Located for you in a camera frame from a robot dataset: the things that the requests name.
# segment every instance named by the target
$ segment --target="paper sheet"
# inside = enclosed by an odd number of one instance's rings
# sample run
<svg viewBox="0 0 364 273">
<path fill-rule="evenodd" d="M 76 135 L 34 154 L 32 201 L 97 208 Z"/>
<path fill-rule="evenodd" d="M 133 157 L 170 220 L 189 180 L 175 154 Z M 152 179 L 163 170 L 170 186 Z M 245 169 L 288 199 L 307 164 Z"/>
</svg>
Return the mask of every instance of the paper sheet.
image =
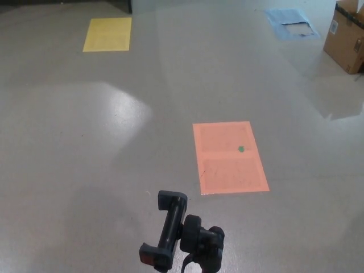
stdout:
<svg viewBox="0 0 364 273">
<path fill-rule="evenodd" d="M 364 6 L 364 0 L 359 0 L 358 12 Z"/>
<path fill-rule="evenodd" d="M 131 18 L 92 19 L 84 52 L 128 51 Z"/>
<path fill-rule="evenodd" d="M 193 125 L 201 194 L 269 191 L 249 122 Z"/>
<path fill-rule="evenodd" d="M 312 26 L 303 11 L 298 9 L 271 9 L 266 10 L 268 21 L 276 36 L 280 40 L 306 40 L 319 39 L 320 35 Z M 299 33 L 291 31 L 290 26 L 296 24 L 307 24 L 312 31 Z"/>
</svg>

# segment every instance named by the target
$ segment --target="shiny floor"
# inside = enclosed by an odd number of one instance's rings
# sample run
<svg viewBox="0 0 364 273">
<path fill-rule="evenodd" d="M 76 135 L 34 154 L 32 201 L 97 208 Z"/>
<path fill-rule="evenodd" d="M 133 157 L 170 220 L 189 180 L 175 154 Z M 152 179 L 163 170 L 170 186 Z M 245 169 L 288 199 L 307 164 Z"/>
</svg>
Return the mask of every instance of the shiny floor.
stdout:
<svg viewBox="0 0 364 273">
<path fill-rule="evenodd" d="M 322 38 L 277 40 L 270 7 Z M 221 272 L 363 272 L 364 77 L 322 52 L 333 9 L 134 0 L 131 50 L 82 53 L 90 19 L 123 9 L 2 7 L 0 272 L 154 272 L 138 249 L 159 240 L 161 189 L 224 229 Z M 251 122 L 271 192 L 200 195 L 192 123 L 220 121 Z"/>
</svg>

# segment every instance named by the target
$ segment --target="phone holder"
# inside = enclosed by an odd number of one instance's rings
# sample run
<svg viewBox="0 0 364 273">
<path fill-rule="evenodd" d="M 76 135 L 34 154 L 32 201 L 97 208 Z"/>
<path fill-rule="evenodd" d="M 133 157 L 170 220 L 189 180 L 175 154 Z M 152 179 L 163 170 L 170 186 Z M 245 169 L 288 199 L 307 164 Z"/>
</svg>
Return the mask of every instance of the phone holder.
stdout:
<svg viewBox="0 0 364 273">
<path fill-rule="evenodd" d="M 182 224 L 187 196 L 180 192 L 160 191 L 158 208 L 168 211 L 158 247 L 144 243 L 139 249 L 140 261 L 166 273 L 172 268 L 176 244 L 181 239 L 181 251 L 189 253 L 183 261 L 182 273 L 191 262 L 198 263 L 203 273 L 217 273 L 221 268 L 224 249 L 222 229 L 214 226 L 206 230 L 201 227 L 201 218 L 194 215 L 186 216 Z"/>
</svg>

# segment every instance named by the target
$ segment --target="blue paper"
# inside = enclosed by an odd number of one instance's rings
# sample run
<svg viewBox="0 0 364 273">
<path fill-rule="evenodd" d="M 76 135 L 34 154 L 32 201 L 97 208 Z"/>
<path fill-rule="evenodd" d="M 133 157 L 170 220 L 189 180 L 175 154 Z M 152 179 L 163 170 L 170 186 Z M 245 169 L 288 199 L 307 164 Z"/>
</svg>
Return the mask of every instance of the blue paper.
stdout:
<svg viewBox="0 0 364 273">
<path fill-rule="evenodd" d="M 311 25 L 303 11 L 299 9 L 270 9 L 266 10 L 268 21 L 276 36 L 280 40 L 307 40 L 319 39 L 320 34 Z M 312 33 L 309 35 L 293 34 L 287 29 L 287 25 L 307 23 Z"/>
</svg>

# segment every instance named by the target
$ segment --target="box label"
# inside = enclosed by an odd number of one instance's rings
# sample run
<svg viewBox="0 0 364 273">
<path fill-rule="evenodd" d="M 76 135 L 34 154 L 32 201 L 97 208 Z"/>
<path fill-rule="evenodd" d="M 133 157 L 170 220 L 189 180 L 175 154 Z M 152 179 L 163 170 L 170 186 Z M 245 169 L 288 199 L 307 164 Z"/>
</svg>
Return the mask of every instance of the box label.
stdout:
<svg viewBox="0 0 364 273">
<path fill-rule="evenodd" d="M 339 26 L 339 24 L 335 21 L 332 20 L 331 26 L 330 26 L 330 32 L 335 35 L 336 31 L 337 31 L 337 27 Z"/>
</svg>

